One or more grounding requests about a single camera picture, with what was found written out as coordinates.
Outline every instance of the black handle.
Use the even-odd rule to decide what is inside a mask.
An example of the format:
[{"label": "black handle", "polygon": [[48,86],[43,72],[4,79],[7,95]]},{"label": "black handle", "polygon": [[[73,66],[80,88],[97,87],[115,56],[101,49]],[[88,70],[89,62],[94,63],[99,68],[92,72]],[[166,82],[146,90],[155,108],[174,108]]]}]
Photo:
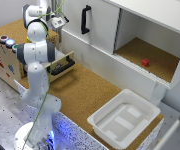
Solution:
[{"label": "black handle", "polygon": [[81,25],[81,30],[82,34],[88,33],[90,30],[86,28],[86,12],[91,10],[91,7],[86,5],[86,8],[82,10],[82,25]]},{"label": "black handle", "polygon": [[61,72],[65,71],[66,69],[72,67],[75,64],[75,62],[71,58],[69,58],[69,56],[66,57],[66,60],[69,63],[61,68],[52,70],[51,75],[56,76],[60,74]]}]

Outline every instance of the drawer handle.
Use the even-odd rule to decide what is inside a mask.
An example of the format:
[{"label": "drawer handle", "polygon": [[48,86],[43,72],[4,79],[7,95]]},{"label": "drawer handle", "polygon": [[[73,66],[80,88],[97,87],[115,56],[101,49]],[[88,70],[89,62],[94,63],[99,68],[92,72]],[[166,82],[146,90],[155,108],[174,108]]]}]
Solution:
[{"label": "drawer handle", "polygon": [[91,10],[91,7],[88,5],[86,5],[86,8],[82,10],[82,25],[81,25],[82,34],[86,34],[90,32],[90,30],[86,28],[86,12],[89,10]]},{"label": "drawer handle", "polygon": [[75,64],[75,62],[71,58],[69,58],[69,56],[66,57],[66,60],[69,63],[61,68],[52,70],[51,75],[56,76]]}]

